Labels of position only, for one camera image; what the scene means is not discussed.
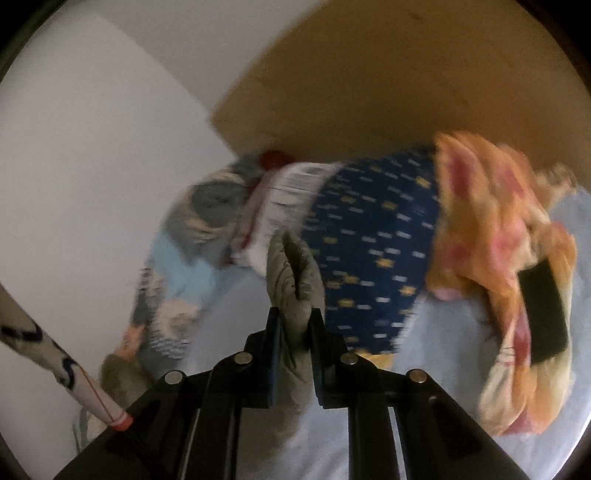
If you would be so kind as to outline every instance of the white wall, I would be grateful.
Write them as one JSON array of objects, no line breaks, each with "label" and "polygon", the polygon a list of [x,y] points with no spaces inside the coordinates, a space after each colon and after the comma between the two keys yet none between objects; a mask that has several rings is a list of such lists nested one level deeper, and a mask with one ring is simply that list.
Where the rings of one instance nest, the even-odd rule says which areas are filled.
[{"label": "white wall", "polygon": [[[205,108],[92,6],[56,15],[0,85],[0,281],[96,373],[163,214],[233,155]],[[0,432],[35,480],[53,478],[74,455],[77,405],[7,348],[0,378]]]},{"label": "white wall", "polygon": [[273,39],[323,0],[92,0],[211,109]]}]

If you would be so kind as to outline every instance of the clothing pile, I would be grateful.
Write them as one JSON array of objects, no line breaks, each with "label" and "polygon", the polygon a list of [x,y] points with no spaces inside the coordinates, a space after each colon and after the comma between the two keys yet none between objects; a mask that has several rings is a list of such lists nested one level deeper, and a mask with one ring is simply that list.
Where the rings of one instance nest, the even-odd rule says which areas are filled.
[{"label": "clothing pile", "polygon": [[[481,423],[497,435],[541,432],[568,392],[576,261],[573,238],[546,210],[573,187],[564,167],[535,173],[520,153],[465,133],[439,134],[433,147],[377,160],[243,157],[188,189],[163,222],[102,384],[123,391],[140,369],[139,393],[146,378],[174,368],[195,324],[237,272],[267,274],[271,238],[287,228],[318,263],[328,328],[381,368],[391,366],[426,291],[454,300],[485,289],[502,343],[480,401]],[[526,293],[541,278],[559,305],[540,323]],[[561,341],[548,346],[544,332],[558,332]],[[128,368],[121,359],[133,368],[125,382],[118,381]]]}]

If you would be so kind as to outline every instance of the gray glove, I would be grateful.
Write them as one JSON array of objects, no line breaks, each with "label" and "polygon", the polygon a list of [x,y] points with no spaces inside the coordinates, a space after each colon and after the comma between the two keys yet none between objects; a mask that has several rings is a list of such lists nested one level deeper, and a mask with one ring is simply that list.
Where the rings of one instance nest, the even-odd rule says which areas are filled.
[{"label": "gray glove", "polygon": [[300,417],[313,398],[305,335],[312,308],[320,308],[324,316],[324,286],[310,249],[290,231],[278,231],[271,239],[267,293],[283,317],[277,402],[270,410],[242,411],[240,479],[264,478],[264,463],[296,437]]}]

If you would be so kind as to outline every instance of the red pom-pom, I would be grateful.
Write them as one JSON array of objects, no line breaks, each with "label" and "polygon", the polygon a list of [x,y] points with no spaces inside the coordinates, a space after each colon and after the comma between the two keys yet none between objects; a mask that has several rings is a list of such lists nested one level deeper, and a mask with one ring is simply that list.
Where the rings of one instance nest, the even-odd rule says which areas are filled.
[{"label": "red pom-pom", "polygon": [[259,163],[266,171],[276,170],[290,163],[295,162],[295,158],[279,150],[268,150],[259,158]]}]

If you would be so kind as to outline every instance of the patterned stick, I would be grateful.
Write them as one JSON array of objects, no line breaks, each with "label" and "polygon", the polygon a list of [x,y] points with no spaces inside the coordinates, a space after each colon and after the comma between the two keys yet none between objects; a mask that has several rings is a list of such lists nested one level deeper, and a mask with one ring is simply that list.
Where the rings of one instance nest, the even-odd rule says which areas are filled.
[{"label": "patterned stick", "polygon": [[52,372],[76,401],[117,431],[133,418],[18,305],[0,284],[0,341]]}]

